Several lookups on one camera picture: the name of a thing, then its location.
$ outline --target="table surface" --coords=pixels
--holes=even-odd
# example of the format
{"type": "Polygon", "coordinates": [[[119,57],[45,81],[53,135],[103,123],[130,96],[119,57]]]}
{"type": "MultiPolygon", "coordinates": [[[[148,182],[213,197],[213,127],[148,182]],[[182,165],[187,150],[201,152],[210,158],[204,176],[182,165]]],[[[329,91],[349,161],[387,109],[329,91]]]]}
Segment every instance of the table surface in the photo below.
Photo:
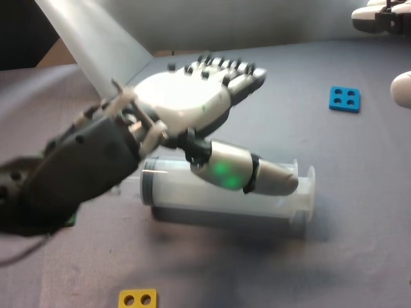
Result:
{"type": "MultiPolygon", "coordinates": [[[[268,70],[213,137],[317,174],[306,238],[273,240],[160,223],[129,195],[80,209],[74,228],[0,269],[1,307],[117,307],[156,288],[160,308],[411,306],[411,110],[390,83],[411,42],[379,37],[228,51],[268,70]],[[331,86],[362,93],[359,114],[328,108],[331,86]]],[[[193,55],[156,58],[132,83],[193,55]]],[[[98,95],[75,65],[0,73],[0,159],[38,153],[98,95]]],[[[2,236],[0,258],[34,239],[2,236]]]]}

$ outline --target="yellow block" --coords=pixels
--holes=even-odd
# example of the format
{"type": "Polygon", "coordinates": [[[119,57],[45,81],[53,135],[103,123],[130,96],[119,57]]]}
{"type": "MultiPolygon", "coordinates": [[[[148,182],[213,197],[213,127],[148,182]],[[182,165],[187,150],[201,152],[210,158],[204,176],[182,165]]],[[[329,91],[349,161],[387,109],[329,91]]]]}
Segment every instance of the yellow block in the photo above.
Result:
{"type": "Polygon", "coordinates": [[[118,308],[157,308],[155,289],[123,290],[118,298],[118,308]]]}

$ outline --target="large plastic syringe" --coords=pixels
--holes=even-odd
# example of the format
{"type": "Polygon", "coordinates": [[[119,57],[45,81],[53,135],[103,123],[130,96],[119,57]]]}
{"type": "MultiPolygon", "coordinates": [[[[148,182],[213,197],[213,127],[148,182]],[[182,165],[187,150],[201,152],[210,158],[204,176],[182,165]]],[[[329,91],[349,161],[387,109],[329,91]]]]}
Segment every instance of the large plastic syringe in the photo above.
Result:
{"type": "MultiPolygon", "coordinates": [[[[298,175],[296,160],[293,164],[279,165],[298,175]]],[[[298,188],[289,196],[244,194],[243,191],[220,188],[194,175],[189,163],[180,157],[146,159],[140,185],[145,205],[169,209],[285,218],[292,222],[297,213],[303,213],[309,221],[315,204],[312,166],[307,177],[299,177],[298,188]]]]}

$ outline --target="blue plastic block with holes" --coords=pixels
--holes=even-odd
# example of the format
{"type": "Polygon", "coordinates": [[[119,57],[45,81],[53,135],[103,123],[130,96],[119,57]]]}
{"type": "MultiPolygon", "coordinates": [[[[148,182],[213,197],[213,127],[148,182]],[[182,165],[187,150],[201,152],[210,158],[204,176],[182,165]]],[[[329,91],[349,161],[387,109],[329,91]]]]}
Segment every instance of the blue plastic block with holes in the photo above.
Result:
{"type": "Polygon", "coordinates": [[[329,108],[346,112],[360,112],[360,90],[332,87],[329,93],[329,108]]]}

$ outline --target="robotic hand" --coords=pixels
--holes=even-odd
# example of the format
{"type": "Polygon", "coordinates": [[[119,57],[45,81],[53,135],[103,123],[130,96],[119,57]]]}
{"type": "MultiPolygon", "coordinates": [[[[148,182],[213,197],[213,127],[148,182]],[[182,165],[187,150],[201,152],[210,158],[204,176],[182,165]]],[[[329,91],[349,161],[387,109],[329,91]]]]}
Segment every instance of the robotic hand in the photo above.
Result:
{"type": "Polygon", "coordinates": [[[252,63],[206,54],[178,71],[170,64],[168,72],[134,89],[114,81],[118,97],[82,113],[42,156],[0,166],[0,228],[22,235],[58,230],[81,203],[120,184],[158,146],[182,149],[191,171],[214,185],[244,193],[293,193],[298,178],[289,170],[246,149],[204,139],[265,76],[252,63]],[[229,166],[225,178],[218,176],[221,163],[229,166]]]}
{"type": "MultiPolygon", "coordinates": [[[[351,16],[357,30],[367,33],[388,32],[411,37],[411,0],[370,0],[367,7],[351,16]]],[[[411,108],[411,72],[396,77],[391,96],[402,107],[411,108]]]]}

